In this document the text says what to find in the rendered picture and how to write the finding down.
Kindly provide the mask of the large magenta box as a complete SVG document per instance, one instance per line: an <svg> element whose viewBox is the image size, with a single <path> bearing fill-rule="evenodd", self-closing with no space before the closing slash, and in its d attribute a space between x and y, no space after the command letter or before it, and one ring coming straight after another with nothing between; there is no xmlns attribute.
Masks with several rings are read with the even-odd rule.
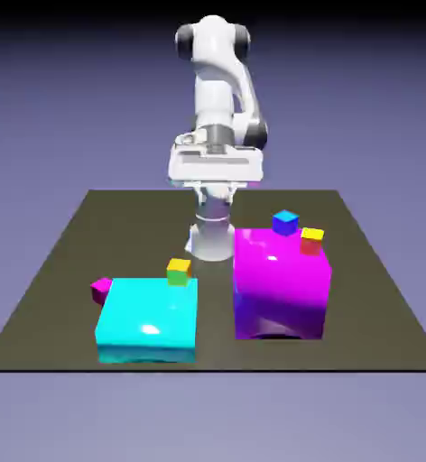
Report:
<svg viewBox="0 0 426 462"><path fill-rule="evenodd" d="M301 231L235 230L233 294L237 339L321 339L332 269L323 251L301 252Z"/></svg>

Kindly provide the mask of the small magenta cube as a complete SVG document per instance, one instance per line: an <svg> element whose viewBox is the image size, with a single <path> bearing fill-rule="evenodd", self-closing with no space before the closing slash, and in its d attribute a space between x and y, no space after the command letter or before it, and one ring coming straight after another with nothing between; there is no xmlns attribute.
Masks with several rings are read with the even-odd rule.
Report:
<svg viewBox="0 0 426 462"><path fill-rule="evenodd" d="M100 306L105 304L112 282L110 278L104 277L90 284L91 297L96 304Z"/></svg>

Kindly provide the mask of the small green cube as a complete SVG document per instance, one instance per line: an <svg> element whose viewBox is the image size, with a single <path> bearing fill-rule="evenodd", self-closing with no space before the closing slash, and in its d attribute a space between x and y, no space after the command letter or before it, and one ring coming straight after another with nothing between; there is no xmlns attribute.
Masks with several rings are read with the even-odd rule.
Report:
<svg viewBox="0 0 426 462"><path fill-rule="evenodd" d="M170 285L187 285L191 277L191 260L172 258L166 267L166 277Z"/></svg>

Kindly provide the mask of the small red cube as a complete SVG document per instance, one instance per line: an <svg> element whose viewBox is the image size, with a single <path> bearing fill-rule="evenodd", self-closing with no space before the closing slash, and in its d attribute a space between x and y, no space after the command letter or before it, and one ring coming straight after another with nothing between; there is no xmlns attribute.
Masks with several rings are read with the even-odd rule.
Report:
<svg viewBox="0 0 426 462"><path fill-rule="evenodd" d="M322 240L325 231L323 229L304 227L301 230L301 254L315 256L319 255L322 249Z"/></svg>

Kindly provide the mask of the large cyan box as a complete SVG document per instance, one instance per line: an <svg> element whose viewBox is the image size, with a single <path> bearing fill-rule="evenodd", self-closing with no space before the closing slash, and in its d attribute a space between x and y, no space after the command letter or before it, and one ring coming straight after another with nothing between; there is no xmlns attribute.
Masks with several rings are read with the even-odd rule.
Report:
<svg viewBox="0 0 426 462"><path fill-rule="evenodd" d="M104 364L195 361L198 281L113 280L95 329Z"/></svg>

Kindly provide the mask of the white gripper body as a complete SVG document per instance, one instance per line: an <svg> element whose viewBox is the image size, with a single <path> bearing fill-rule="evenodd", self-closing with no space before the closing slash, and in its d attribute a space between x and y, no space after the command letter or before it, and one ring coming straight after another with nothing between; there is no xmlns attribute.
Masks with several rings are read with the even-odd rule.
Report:
<svg viewBox="0 0 426 462"><path fill-rule="evenodd" d="M263 153L258 149L226 145L223 153L208 153L206 145L174 145L168 167L170 180L194 182L259 182Z"/></svg>

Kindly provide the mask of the small blue cube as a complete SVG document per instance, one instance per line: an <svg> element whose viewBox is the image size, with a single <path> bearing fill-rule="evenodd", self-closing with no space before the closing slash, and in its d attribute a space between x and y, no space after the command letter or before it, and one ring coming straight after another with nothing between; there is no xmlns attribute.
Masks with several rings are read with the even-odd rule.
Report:
<svg viewBox="0 0 426 462"><path fill-rule="evenodd" d="M298 214L281 210L273 215L272 230L281 236L291 236L298 231L299 218Z"/></svg>

